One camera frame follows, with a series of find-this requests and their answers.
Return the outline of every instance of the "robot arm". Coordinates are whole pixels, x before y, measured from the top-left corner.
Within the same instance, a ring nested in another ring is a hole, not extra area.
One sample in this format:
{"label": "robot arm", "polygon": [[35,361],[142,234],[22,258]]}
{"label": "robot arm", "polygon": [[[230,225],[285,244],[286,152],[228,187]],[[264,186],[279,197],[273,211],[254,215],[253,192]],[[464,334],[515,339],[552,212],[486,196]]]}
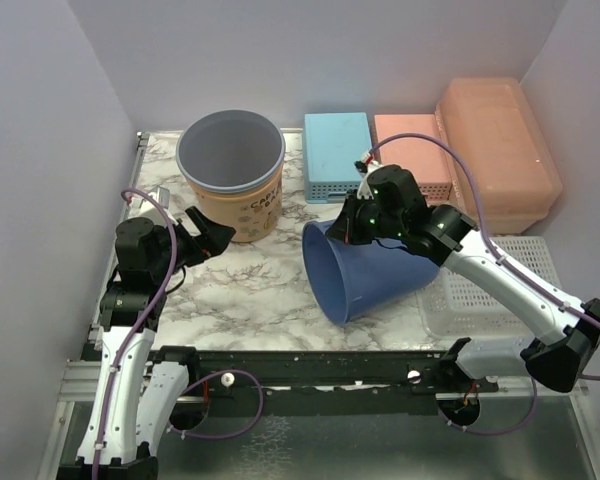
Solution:
{"label": "robot arm", "polygon": [[[165,204],[164,189],[152,192]],[[195,207],[187,215],[200,231],[192,237],[184,226],[174,224],[177,239],[176,269],[191,267],[220,255],[235,230],[204,217]],[[120,280],[110,282],[100,303],[102,361],[98,386],[87,432],[74,465],[63,465],[58,479],[91,478],[91,466],[100,452],[98,478],[157,478],[157,450],[169,416],[187,385],[199,378],[195,348],[163,347],[153,360],[151,379],[144,393],[142,383],[166,295],[156,304],[145,323],[131,337],[116,375],[107,389],[114,357],[124,345],[140,312],[156,295],[170,259],[169,235],[164,219],[149,203],[140,205],[140,216],[116,229],[115,250]],[[106,418],[104,440],[97,442],[101,416]]]}
{"label": "robot arm", "polygon": [[[473,281],[529,327],[533,336],[528,338],[466,342],[457,354],[457,365],[470,378],[526,373],[548,388],[571,391],[600,340],[600,331],[577,313],[600,322],[600,300],[583,303],[497,247],[496,253],[504,257],[494,256],[469,217],[450,205],[428,207],[409,171],[377,163],[356,166],[364,179],[347,195],[327,236],[352,245],[378,238],[400,240],[407,252]],[[511,266],[525,280],[511,273]],[[549,302],[531,285],[552,292],[562,306]]]}

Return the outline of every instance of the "cable tie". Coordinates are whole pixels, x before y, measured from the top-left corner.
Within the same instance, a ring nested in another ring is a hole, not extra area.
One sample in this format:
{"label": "cable tie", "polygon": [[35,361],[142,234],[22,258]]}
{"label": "cable tie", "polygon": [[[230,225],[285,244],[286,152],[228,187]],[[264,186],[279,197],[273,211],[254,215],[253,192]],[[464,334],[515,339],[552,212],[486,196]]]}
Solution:
{"label": "cable tie", "polygon": [[502,264],[504,262],[506,262],[507,258],[509,258],[509,254],[504,252],[502,255],[500,255],[498,258],[496,258],[496,265],[498,265],[499,267],[502,266]]}

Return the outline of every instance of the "white knob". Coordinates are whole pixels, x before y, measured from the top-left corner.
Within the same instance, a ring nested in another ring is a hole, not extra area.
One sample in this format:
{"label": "white knob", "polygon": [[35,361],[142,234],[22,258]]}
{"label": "white knob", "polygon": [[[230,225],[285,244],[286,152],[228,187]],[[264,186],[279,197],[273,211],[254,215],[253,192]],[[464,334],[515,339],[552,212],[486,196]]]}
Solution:
{"label": "white knob", "polygon": [[236,381],[236,377],[233,376],[233,373],[225,373],[220,377],[220,383],[225,387],[230,387],[233,385],[233,382]]}

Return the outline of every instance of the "plastic bin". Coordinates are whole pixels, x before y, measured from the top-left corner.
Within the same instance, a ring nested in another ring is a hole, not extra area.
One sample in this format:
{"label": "plastic bin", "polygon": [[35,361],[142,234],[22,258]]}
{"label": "plastic bin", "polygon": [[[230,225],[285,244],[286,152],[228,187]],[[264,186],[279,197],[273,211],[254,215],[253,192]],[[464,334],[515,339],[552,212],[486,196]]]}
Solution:
{"label": "plastic bin", "polygon": [[308,203],[343,202],[360,186],[354,163],[371,148],[365,113],[321,113],[304,117],[304,195]]}
{"label": "plastic bin", "polygon": [[[542,237],[496,237],[503,250],[547,282],[560,287]],[[438,277],[416,293],[425,330],[437,339],[499,337],[529,333],[521,320],[466,278],[440,269]]]}
{"label": "plastic bin", "polygon": [[[373,133],[377,142],[398,133],[423,133],[440,138],[435,115],[376,115]],[[444,151],[418,138],[388,143],[378,152],[385,165],[399,165],[411,173],[429,204],[449,200],[451,174]]]}
{"label": "plastic bin", "polygon": [[[519,234],[547,216],[562,183],[520,84],[513,78],[458,78],[438,103],[440,134],[476,177],[492,234]],[[451,203],[476,218],[464,173],[445,154]]]}

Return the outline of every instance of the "white backdrop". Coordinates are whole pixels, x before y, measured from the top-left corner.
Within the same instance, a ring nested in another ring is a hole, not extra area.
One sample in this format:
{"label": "white backdrop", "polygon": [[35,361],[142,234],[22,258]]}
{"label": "white backdrop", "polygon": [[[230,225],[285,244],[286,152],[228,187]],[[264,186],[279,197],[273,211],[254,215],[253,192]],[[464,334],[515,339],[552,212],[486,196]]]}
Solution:
{"label": "white backdrop", "polygon": [[69,0],[141,129],[224,108],[433,111],[458,75],[522,78],[565,0]]}
{"label": "white backdrop", "polygon": [[[564,183],[536,230],[563,285],[600,298],[600,0],[569,0],[523,82]],[[590,373],[600,373],[600,350]],[[600,383],[591,383],[600,431]]]}
{"label": "white backdrop", "polygon": [[0,2],[0,480],[38,471],[136,143],[66,2]]}

